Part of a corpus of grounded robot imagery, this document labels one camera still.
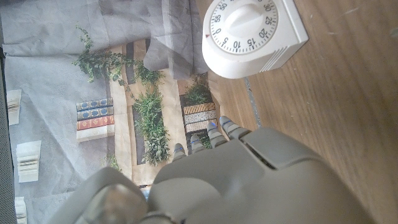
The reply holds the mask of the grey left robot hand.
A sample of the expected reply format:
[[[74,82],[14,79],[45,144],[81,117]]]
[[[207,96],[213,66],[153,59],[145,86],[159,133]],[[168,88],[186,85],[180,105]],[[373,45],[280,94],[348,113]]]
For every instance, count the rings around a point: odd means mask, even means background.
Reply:
[[[51,223],[373,223],[328,163],[272,128],[250,131],[222,116],[207,126],[211,148],[192,136],[144,194],[122,173],[101,169]]]

